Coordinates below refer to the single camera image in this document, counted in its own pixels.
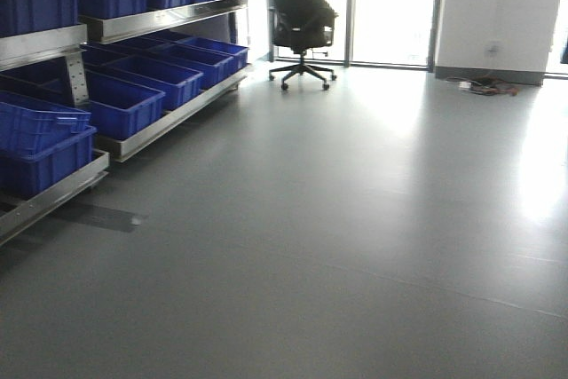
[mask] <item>metal shelving rack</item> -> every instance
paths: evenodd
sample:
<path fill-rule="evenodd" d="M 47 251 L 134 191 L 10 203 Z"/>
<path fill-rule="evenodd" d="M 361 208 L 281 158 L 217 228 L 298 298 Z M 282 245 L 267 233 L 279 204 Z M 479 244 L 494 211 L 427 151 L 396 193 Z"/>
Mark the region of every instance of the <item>metal shelving rack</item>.
<path fill-rule="evenodd" d="M 202 4 L 189 4 L 178 8 L 130 15 L 111 20 L 98 20 L 81 17 L 88 26 L 89 39 L 97 43 L 114 43 L 155 31 L 174 28 L 208 18 L 226 15 L 247 7 L 248 0 L 214 0 Z M 223 82 L 204 91 L 180 108 L 167 112 L 160 120 L 141 130 L 127 140 L 119 141 L 97 136 L 97 147 L 109 152 L 117 162 L 126 162 L 134 154 L 143 150 L 156 139 L 162 137 L 180 123 L 196 114 L 204 107 L 238 87 L 247 77 L 246 68 L 231 75 Z"/>
<path fill-rule="evenodd" d="M 88 102 L 81 43 L 87 40 L 84 25 L 0 38 L 0 71 L 49 59 L 65 58 L 76 106 Z M 108 153 L 95 150 L 94 160 L 29 200 L 0 193 L 0 246 L 87 188 L 107 173 Z"/>
<path fill-rule="evenodd" d="M 73 102 L 80 107 L 89 102 L 81 44 L 87 43 L 88 40 L 97 43 L 114 43 L 226 15 L 246 8 L 247 1 L 215 0 L 112 20 L 81 17 L 82 24 L 78 26 L 0 38 L 0 71 L 64 58 Z M 175 111 L 166 112 L 160 120 L 125 141 L 97 136 L 98 149 L 95 150 L 93 162 L 32 199 L 20 200 L 0 193 L 0 246 L 66 201 L 95 186 L 107 175 L 110 155 L 118 162 L 125 162 L 216 99 L 236 89 L 246 76 L 245 68 Z"/>

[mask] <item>black office chair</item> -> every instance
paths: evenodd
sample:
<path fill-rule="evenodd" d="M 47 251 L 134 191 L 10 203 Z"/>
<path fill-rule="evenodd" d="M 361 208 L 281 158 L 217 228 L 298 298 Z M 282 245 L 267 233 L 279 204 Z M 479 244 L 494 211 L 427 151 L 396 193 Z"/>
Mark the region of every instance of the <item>black office chair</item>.
<path fill-rule="evenodd" d="M 288 72 L 282 79 L 282 90 L 288 89 L 286 81 L 294 75 L 308 73 L 323 81 L 323 89 L 329 89 L 327 79 L 319 72 L 331 74 L 336 80 L 334 70 L 305 63 L 305 55 L 309 49 L 331 46 L 335 32 L 335 11 L 325 0 L 272 0 L 272 11 L 275 19 L 272 26 L 272 43 L 276 46 L 288 47 L 294 54 L 300 55 L 299 64 L 270 70 L 273 73 Z"/>

